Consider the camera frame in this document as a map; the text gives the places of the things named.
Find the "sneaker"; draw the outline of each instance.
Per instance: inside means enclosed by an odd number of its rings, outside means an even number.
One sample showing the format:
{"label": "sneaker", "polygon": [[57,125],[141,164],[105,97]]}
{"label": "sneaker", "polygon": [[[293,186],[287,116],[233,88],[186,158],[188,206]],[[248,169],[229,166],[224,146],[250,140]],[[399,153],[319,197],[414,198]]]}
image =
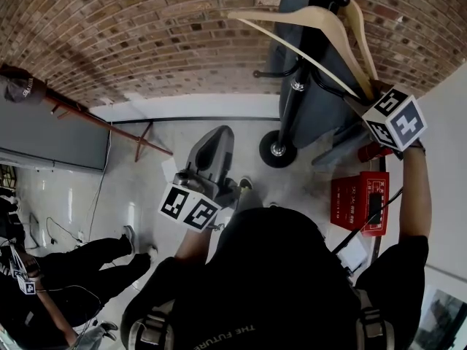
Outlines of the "sneaker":
{"label": "sneaker", "polygon": [[118,330],[118,326],[115,323],[112,323],[112,322],[102,322],[101,327],[106,332],[109,332],[110,330]]}
{"label": "sneaker", "polygon": [[112,341],[116,341],[117,340],[117,337],[115,337],[115,335],[111,332],[105,332],[102,337],[108,337],[110,338]]}
{"label": "sneaker", "polygon": [[155,263],[155,261],[158,259],[158,250],[155,248],[154,245],[149,245],[147,247],[146,253],[149,254],[151,257],[151,265]]}
{"label": "sneaker", "polygon": [[247,188],[249,190],[252,190],[253,183],[250,180],[250,178],[247,178],[246,176],[244,176],[240,179],[239,187],[241,187],[242,189]]}
{"label": "sneaker", "polygon": [[131,253],[134,254],[135,248],[134,248],[134,239],[135,239],[135,233],[133,228],[130,225],[124,225],[122,229],[122,236],[125,236],[128,241],[130,241],[131,244]]}

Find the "clothes hanger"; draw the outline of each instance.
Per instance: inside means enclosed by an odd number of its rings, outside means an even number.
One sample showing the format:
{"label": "clothes hanger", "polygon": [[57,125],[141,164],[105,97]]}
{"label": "clothes hanger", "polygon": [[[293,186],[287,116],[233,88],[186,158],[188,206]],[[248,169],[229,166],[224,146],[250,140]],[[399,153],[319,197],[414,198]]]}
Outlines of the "clothes hanger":
{"label": "clothes hanger", "polygon": [[358,47],[365,61],[366,71],[371,79],[378,80],[377,68],[374,65],[373,57],[371,57],[370,49],[366,42],[365,20],[363,19],[362,9],[354,0],[350,0],[350,4],[341,8],[341,11],[347,18],[350,28],[357,39]]}
{"label": "clothes hanger", "polygon": [[[358,15],[355,14],[355,10],[350,10],[352,13],[352,21],[358,19]],[[332,74],[329,70],[321,66],[317,61],[313,60],[311,57],[306,55],[304,52],[300,51],[297,47],[289,44],[285,40],[279,38],[277,35],[273,34],[270,31],[267,31],[260,26],[248,21],[248,20],[267,20],[272,22],[281,22],[281,23],[291,23],[294,25],[308,26],[312,28],[320,29],[329,39],[331,44],[336,48],[337,52],[340,54],[344,62],[346,63],[349,70],[352,72],[356,78],[358,84],[361,86],[363,92],[369,100],[373,100],[374,94],[371,84],[368,77],[363,72],[362,68],[358,64],[355,56],[350,49],[349,40],[347,38],[347,33],[345,31],[344,25],[342,22],[333,14],[331,11],[324,9],[322,7],[304,7],[296,12],[292,13],[273,13],[273,12],[261,12],[261,11],[238,11],[230,12],[228,14],[229,18],[236,18],[243,23],[246,23],[253,28],[261,31],[262,33],[270,36],[271,38],[277,40],[281,44],[285,45],[293,52],[299,54],[309,62],[313,63],[317,68],[323,71],[328,75],[332,80],[337,84],[343,87],[347,92],[355,95],[355,92],[350,90],[347,85],[345,85],[338,77]]]}

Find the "red box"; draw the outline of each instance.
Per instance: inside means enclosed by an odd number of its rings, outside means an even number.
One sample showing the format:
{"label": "red box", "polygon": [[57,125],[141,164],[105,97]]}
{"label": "red box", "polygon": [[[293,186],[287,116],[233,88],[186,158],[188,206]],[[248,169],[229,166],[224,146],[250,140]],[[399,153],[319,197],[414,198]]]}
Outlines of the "red box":
{"label": "red box", "polygon": [[[361,228],[370,215],[370,202],[373,213],[374,209],[383,207],[388,200],[388,172],[362,171],[358,176],[334,179],[331,182],[331,223],[346,230]],[[378,224],[367,224],[364,227],[364,236],[386,234],[387,210],[388,207],[381,210],[381,221]]]}

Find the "black sleeve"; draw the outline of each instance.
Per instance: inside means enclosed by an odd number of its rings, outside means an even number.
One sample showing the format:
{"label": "black sleeve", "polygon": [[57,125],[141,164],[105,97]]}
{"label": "black sleeve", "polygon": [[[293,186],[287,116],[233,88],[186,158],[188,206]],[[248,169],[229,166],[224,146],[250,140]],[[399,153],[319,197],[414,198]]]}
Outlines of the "black sleeve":
{"label": "black sleeve", "polygon": [[427,238],[408,238],[384,252],[357,281],[356,287],[367,291],[372,305],[393,325],[396,349],[407,349],[417,332],[427,257]]}
{"label": "black sleeve", "polygon": [[146,316],[154,306],[161,306],[177,296],[186,287],[185,282],[196,273],[199,267],[180,262],[173,257],[165,259],[155,269],[141,292],[125,309],[120,326],[120,337],[128,348],[128,335],[136,320]]}

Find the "forearm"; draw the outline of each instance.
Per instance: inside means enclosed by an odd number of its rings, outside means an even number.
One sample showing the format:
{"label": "forearm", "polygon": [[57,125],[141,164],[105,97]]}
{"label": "forearm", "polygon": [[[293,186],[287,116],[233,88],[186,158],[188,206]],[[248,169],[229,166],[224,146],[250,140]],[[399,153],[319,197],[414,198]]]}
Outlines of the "forearm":
{"label": "forearm", "polygon": [[404,191],[399,222],[399,241],[408,236],[428,237],[430,234],[430,183],[425,154],[419,148],[408,148],[404,152]]}
{"label": "forearm", "polygon": [[204,230],[202,233],[187,230],[187,233],[175,254],[175,259],[190,264],[205,264],[209,253],[211,234],[212,229],[209,228]]}
{"label": "forearm", "polygon": [[77,340],[76,332],[73,330],[72,326],[68,323],[65,316],[63,316],[60,309],[57,307],[53,299],[49,296],[47,291],[44,290],[44,287],[42,286],[40,281],[36,283],[36,289],[38,290],[37,296],[39,297],[42,304],[46,308],[55,326],[61,332],[63,332],[63,335],[65,336],[65,339],[68,345],[73,346]]}

